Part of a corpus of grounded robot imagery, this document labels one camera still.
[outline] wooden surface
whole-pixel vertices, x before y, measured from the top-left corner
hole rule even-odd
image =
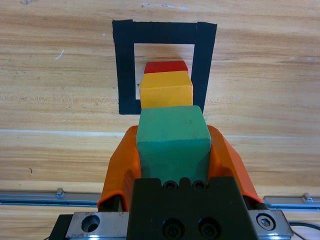
[[[139,120],[118,114],[111,24],[133,19],[216,23],[206,122],[239,152],[261,197],[320,196],[319,12],[318,0],[0,1],[0,188],[102,190]],[[136,44],[136,83],[149,61],[191,69],[193,48]],[[1,206],[0,238],[44,239],[58,214],[75,211],[88,210]]]

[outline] yellow block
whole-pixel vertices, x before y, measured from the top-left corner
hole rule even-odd
[[[191,106],[193,93],[187,71],[146,73],[140,85],[141,108]]]

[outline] wooden block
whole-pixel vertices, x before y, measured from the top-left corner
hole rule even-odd
[[[175,71],[186,71],[188,67],[185,61],[154,61],[147,62],[145,65],[144,73],[163,73],[163,72],[175,72]]]
[[[193,85],[186,71],[146,73],[140,85],[141,108],[191,106]]]
[[[142,109],[136,147],[143,178],[207,181],[211,136],[198,106]]]

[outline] black tape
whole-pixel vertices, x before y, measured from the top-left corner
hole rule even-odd
[[[114,20],[112,26],[121,115],[141,113],[141,102],[136,99],[135,43],[194,44],[191,71],[193,105],[198,105],[204,111],[216,24]]]

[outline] green block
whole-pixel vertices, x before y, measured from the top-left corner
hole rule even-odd
[[[136,147],[143,178],[207,181],[211,136],[198,106],[142,109]]]

